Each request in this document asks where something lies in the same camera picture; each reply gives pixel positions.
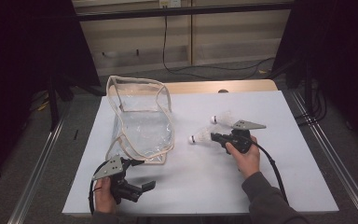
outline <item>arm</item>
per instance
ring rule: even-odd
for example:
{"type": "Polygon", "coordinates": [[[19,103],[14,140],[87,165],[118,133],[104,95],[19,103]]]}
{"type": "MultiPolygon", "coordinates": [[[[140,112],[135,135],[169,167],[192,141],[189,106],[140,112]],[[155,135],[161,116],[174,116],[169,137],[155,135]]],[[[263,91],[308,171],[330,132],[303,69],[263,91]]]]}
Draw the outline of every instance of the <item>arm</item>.
{"type": "Polygon", "coordinates": [[[117,224],[116,202],[110,193],[110,178],[97,180],[94,187],[95,212],[91,224],[117,224]]]}
{"type": "Polygon", "coordinates": [[[245,179],[242,188],[251,202],[249,212],[254,223],[309,223],[284,201],[281,191],[273,188],[260,173],[260,151],[255,145],[245,154],[241,154],[230,143],[226,147],[245,179]]]}

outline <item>table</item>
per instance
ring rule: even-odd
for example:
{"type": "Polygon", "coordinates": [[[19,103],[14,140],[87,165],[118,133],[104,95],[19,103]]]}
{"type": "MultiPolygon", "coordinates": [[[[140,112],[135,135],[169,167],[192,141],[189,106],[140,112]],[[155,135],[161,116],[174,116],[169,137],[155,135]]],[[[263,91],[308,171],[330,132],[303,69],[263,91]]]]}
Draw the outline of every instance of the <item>table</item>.
{"type": "MultiPolygon", "coordinates": [[[[249,200],[241,190],[243,178],[235,161],[218,144],[191,146],[187,137],[209,125],[213,113],[227,108],[234,118],[267,125],[252,130],[259,144],[277,162],[291,206],[303,213],[337,211],[310,150],[282,93],[270,80],[167,83],[172,95],[175,148],[164,165],[131,167],[127,180],[133,185],[156,180],[156,188],[138,203],[123,201],[118,209],[126,216],[237,215],[248,212],[249,200]],[[225,89],[229,93],[213,93],[225,89]]],[[[102,163],[111,139],[113,112],[105,98],[62,212],[89,216],[86,197],[90,179],[102,163]]],[[[269,162],[262,156],[260,169],[272,186],[278,186],[269,162]]]]}

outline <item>black horizontal bar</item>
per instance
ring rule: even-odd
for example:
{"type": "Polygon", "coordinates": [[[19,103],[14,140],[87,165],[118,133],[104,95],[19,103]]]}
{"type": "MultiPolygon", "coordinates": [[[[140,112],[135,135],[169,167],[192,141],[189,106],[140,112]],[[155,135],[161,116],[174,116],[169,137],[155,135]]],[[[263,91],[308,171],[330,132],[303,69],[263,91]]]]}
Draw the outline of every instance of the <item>black horizontal bar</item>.
{"type": "Polygon", "coordinates": [[[133,11],[103,12],[103,13],[83,13],[77,14],[79,21],[105,21],[128,18],[147,18],[161,16],[182,16],[182,15],[199,15],[228,12],[246,12],[246,11],[271,11],[291,9],[294,2],[280,3],[263,3],[263,4],[246,4],[223,7],[170,7],[154,8],[133,11]]]}

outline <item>clear pouch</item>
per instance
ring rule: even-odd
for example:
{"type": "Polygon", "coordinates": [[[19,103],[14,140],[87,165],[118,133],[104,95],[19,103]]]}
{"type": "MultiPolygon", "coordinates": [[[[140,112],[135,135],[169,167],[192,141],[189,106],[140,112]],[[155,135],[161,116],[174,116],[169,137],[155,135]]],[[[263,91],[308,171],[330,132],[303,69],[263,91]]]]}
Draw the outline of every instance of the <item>clear pouch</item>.
{"type": "Polygon", "coordinates": [[[115,111],[113,140],[106,153],[162,164],[174,146],[171,97],[161,82],[111,76],[106,96],[115,111]]]}

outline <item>dark sleeve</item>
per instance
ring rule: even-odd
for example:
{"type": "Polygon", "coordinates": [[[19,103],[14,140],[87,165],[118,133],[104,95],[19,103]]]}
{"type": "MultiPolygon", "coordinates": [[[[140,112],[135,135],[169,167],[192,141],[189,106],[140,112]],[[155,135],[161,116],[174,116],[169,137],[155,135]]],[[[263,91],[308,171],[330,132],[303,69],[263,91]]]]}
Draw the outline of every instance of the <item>dark sleeve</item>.
{"type": "Polygon", "coordinates": [[[251,204],[249,213],[254,223],[303,224],[309,223],[283,199],[281,191],[273,188],[267,179],[257,172],[242,184],[251,204]]]}
{"type": "Polygon", "coordinates": [[[95,211],[92,215],[91,224],[118,224],[118,217],[113,214],[95,211]]]}

